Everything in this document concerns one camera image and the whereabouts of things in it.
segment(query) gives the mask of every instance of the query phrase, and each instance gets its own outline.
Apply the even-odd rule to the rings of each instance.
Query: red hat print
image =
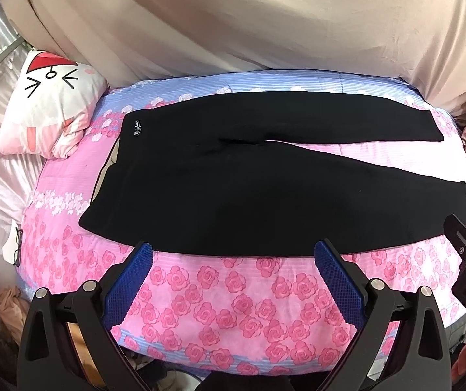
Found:
[[[27,73],[33,72],[37,69],[43,69],[44,67],[53,67],[53,66],[77,66],[77,63],[65,59],[64,57],[57,56],[52,53],[42,52],[39,53],[36,57],[30,62],[29,68],[26,70]]]

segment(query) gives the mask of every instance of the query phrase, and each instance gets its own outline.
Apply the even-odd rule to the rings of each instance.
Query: pink floral bedspread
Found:
[[[431,110],[444,142],[304,147],[466,181],[466,155],[455,126],[445,114],[404,88],[403,96],[395,99]],[[129,254],[130,247],[81,229],[78,219],[88,207],[124,114],[193,97],[180,89],[178,85],[171,94],[147,100],[131,98],[126,104],[116,95],[120,91],[110,94],[100,103],[78,151],[67,160],[46,163],[22,226],[19,273],[31,289],[75,290],[87,279],[101,278]],[[218,91],[231,89],[236,91],[227,86]],[[356,262],[369,278],[382,278],[394,289],[431,287],[445,326],[465,313],[451,293],[460,258],[445,237],[345,259]],[[395,328],[390,325],[380,357],[390,352]],[[155,252],[153,268],[124,322],[112,330],[121,345],[154,358],[241,374],[331,369],[354,333],[354,327],[343,321],[312,258],[218,258],[161,251]]]

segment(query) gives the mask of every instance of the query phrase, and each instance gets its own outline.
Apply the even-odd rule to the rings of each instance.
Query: blue clamp pad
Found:
[[[101,322],[107,330],[122,323],[152,265],[153,249],[142,244],[106,295]]]
[[[366,321],[363,296],[323,241],[316,243],[314,247],[314,263],[343,319],[357,330],[362,329]]]

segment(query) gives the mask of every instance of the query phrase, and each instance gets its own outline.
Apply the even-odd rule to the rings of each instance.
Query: eyeglasses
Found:
[[[18,245],[17,250],[14,252],[14,263],[16,268],[21,264],[21,244],[23,243],[23,230],[16,228],[16,244]]]

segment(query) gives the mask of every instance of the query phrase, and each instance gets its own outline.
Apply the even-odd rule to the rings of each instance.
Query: white paper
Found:
[[[10,264],[14,264],[14,262],[16,261],[16,251],[18,249],[18,244],[16,242],[16,238],[18,236],[18,233],[16,231],[17,229],[19,229],[19,226],[13,219],[12,225],[10,226],[10,235],[8,237],[7,242],[2,247],[3,260]]]

